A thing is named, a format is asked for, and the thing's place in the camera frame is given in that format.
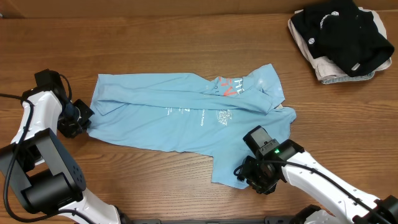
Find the light blue t-shirt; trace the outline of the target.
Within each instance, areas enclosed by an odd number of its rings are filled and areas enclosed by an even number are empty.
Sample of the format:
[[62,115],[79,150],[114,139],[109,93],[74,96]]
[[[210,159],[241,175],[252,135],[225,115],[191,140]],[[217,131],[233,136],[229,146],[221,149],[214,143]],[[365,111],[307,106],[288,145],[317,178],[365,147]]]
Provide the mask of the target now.
[[251,153],[243,137],[262,126],[285,141],[296,113],[284,99],[269,64],[212,81],[194,73],[101,74],[88,134],[120,146],[210,156],[212,182],[245,189],[233,174]]

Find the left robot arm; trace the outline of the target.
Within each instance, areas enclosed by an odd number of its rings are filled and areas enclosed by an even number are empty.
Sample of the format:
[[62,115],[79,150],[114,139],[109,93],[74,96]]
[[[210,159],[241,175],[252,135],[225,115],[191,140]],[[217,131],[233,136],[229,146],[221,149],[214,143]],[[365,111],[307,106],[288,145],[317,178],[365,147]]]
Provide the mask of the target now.
[[83,171],[57,137],[84,133],[94,114],[81,100],[72,101],[66,80],[42,70],[35,74],[36,87],[17,97],[24,109],[21,125],[1,149],[6,212],[22,223],[57,215],[75,223],[130,223],[118,207],[87,189]]

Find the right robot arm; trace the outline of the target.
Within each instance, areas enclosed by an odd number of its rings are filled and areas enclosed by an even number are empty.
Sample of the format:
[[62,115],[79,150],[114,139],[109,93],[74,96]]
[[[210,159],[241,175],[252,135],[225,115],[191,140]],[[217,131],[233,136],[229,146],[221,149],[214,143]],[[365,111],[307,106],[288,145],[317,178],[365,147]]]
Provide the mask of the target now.
[[304,191],[320,203],[309,205],[291,223],[397,224],[397,198],[384,200],[363,192],[319,164],[309,152],[288,139],[279,143],[257,126],[243,141],[253,152],[234,170],[259,194],[271,194],[278,181]]

